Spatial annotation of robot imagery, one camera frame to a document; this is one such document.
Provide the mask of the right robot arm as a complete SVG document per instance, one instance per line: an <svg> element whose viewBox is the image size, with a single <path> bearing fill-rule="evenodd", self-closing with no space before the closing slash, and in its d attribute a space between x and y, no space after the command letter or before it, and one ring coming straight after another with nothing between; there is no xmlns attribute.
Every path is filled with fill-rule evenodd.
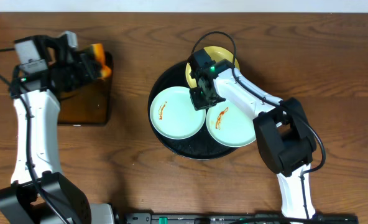
<svg viewBox="0 0 368 224"><path fill-rule="evenodd" d="M316 210L311 202L309 174L312 154L322 146L309 125L301 103L282 100L266 93L235 66L236 58L215 60L206 49L193 51L188 58L189 76L196 82L190 96L196 110L207 110L207 117L221 127L224 103L232 103L252 122L251 138L259 154L278 177L282 196L282 214L287 218L312 219Z"/></svg>

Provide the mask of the yellow plate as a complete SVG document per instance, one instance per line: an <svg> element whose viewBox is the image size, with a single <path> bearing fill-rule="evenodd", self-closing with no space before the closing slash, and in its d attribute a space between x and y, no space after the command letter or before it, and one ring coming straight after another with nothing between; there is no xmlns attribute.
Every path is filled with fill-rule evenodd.
<svg viewBox="0 0 368 224"><path fill-rule="evenodd" d="M222 59L228 59L230 62L232 62L233 53L231 53L229 50L223 47L208 46L208 47L203 47L202 49L205 49L206 52L211 56L211 58L217 62L220 62ZM191 72L191 68L187 60L187 65L185 69L185 78L186 78L186 81L189 87L193 88L193 87L196 87L196 81L194 78L191 78L190 72ZM232 70L226 70L220 73L218 78L215 79L214 84L215 84L217 91L221 91L223 89L230 88L233 85L235 85L235 79L232 77Z"/></svg>

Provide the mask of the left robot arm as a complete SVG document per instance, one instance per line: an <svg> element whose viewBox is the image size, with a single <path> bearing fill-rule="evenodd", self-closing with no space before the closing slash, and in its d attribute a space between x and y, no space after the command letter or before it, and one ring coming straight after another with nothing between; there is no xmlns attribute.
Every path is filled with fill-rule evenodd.
<svg viewBox="0 0 368 224"><path fill-rule="evenodd" d="M0 211L10 223L114 223L110 204L90 203L62 171L57 126L60 95L98 80L111 68L101 44L78 48L76 34L18 39L19 64L7 83L18 121L17 159Z"/></svg>

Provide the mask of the green yellow sponge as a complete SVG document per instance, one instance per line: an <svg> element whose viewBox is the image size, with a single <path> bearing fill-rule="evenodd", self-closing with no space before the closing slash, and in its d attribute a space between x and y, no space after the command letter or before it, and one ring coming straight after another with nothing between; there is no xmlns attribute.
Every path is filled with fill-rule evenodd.
<svg viewBox="0 0 368 224"><path fill-rule="evenodd" d="M106 65L106 55L104 51L104 47L102 44L92 44L90 45L91 55L101 66L100 74L101 79L105 80L109 78L112 74L112 70Z"/></svg>

